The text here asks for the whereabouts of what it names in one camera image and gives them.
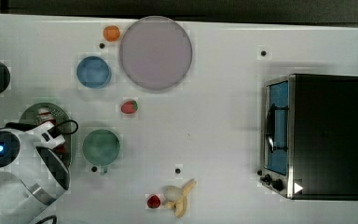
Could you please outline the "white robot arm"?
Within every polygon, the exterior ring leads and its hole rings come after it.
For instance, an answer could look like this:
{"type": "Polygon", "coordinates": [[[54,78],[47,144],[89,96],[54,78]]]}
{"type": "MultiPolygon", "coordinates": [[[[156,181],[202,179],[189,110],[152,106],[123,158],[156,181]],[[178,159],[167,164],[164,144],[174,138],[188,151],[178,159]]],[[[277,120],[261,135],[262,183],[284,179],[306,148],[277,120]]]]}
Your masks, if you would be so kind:
{"type": "Polygon", "coordinates": [[[43,131],[0,130],[0,224],[29,224],[70,185],[70,173],[53,152],[65,143],[43,131]]]}

